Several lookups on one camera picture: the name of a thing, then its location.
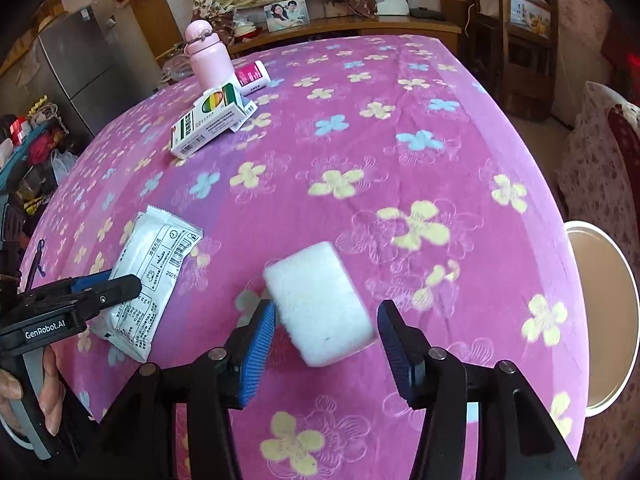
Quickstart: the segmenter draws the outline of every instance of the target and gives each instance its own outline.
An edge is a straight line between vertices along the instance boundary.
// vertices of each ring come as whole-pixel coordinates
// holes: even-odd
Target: sponge
[[[330,365],[375,341],[373,323],[329,242],[267,267],[264,279],[308,366]]]

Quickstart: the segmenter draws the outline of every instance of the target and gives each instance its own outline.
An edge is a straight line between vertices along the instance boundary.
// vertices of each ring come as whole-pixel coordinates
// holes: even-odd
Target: gray refrigerator
[[[30,91],[57,104],[69,132],[87,144],[141,100],[116,65],[91,7],[55,19],[32,48],[40,66]]]

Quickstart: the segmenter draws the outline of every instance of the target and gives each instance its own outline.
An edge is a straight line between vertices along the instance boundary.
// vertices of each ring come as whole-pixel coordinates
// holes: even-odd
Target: bride in white dress
[[[407,16],[409,14],[409,5],[406,0],[379,0],[378,14]]]

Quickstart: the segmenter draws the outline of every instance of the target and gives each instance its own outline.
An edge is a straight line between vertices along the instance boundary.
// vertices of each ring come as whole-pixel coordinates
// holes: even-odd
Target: pink cloth
[[[421,36],[316,41],[239,64],[258,58],[272,82],[252,94],[257,113],[185,163],[168,143],[201,92],[194,79],[100,133],[36,229],[25,260],[44,237],[36,285],[109,269],[148,203],[202,227],[153,341],[150,360],[171,367],[250,316],[266,265],[329,240],[372,316],[391,298],[462,360],[516,362],[575,454],[589,371],[577,269],[551,193],[494,101]],[[56,352],[97,419],[138,366],[86,333]],[[401,480],[422,418],[399,398],[379,343],[307,368],[279,328],[257,396],[232,424],[248,479]],[[181,409],[188,478],[184,431]],[[465,458],[471,479],[475,449]]]

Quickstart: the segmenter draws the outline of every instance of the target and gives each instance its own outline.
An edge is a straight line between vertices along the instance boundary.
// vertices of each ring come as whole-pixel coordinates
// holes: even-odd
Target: screw
[[[511,361],[500,361],[498,366],[506,374],[513,374],[516,371],[516,365]]]
[[[140,375],[149,377],[149,375],[156,373],[156,365],[153,363],[145,363],[138,369],[138,371],[140,372]]]
[[[447,356],[447,351],[439,346],[432,346],[429,348],[429,357],[436,361],[442,361]]]
[[[226,357],[226,350],[222,346],[212,348],[207,354],[212,361],[222,361]]]

